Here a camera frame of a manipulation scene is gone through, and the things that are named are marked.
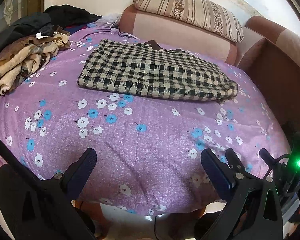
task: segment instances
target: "plaid fabric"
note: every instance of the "plaid fabric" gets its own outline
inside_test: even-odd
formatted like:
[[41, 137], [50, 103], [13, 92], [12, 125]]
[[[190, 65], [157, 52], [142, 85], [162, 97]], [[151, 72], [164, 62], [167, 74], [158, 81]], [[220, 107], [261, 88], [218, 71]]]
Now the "plaid fabric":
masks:
[[238, 90], [216, 64], [186, 52], [107, 39], [88, 57], [78, 85], [172, 100], [215, 100], [235, 96]]

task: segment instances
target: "striped pillow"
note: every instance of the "striped pillow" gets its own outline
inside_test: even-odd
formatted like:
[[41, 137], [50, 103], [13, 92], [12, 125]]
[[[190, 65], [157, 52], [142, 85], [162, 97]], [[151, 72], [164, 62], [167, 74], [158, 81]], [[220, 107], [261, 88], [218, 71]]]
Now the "striped pillow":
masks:
[[211, 31], [233, 42], [243, 40], [243, 31], [232, 12], [209, 0], [133, 0], [141, 11], [151, 12]]

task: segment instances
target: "metal screw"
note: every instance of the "metal screw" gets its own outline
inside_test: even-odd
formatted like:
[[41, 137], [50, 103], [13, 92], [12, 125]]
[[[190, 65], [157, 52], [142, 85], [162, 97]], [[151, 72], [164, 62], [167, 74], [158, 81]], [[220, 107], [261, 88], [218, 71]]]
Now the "metal screw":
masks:
[[244, 178], [242, 173], [236, 173], [235, 176], [236, 176], [237, 179], [243, 179]]
[[61, 172], [58, 172], [58, 173], [56, 173], [56, 174], [54, 174], [54, 179], [61, 179], [62, 178], [62, 173]]
[[268, 182], [272, 182], [272, 181], [273, 181], [272, 177], [270, 177], [270, 176], [266, 176], [266, 180], [267, 180]]

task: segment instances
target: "clear plastic bag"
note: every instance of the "clear plastic bag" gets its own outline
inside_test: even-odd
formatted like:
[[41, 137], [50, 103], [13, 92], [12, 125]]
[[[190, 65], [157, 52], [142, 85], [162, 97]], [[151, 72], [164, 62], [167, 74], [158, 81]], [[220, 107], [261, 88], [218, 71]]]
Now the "clear plastic bag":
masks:
[[116, 25], [119, 22], [121, 14], [122, 13], [110, 13], [110, 14], [104, 15], [101, 19], [96, 20], [93, 23], [88, 23], [87, 27], [89, 27], [89, 28], [96, 27], [96, 26], [98, 26], [98, 27], [106, 27], [106, 26], [112, 27], [112, 26]]

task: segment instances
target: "purple floral bedsheet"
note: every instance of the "purple floral bedsheet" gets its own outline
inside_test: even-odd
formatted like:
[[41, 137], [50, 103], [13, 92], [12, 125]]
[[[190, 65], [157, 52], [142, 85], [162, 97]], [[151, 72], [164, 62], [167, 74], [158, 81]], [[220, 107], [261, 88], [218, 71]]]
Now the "purple floral bedsheet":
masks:
[[239, 84], [235, 99], [168, 101], [80, 88], [84, 62], [104, 38], [140, 42], [107, 27], [78, 31], [69, 50], [0, 99], [0, 139], [40, 179], [65, 171], [90, 147], [98, 160], [81, 199], [142, 215], [190, 212], [218, 199], [200, 164], [203, 149], [225, 162], [225, 149], [233, 148], [259, 177], [267, 170], [261, 148], [274, 157], [289, 151], [250, 78], [195, 52], [188, 51], [218, 64]]

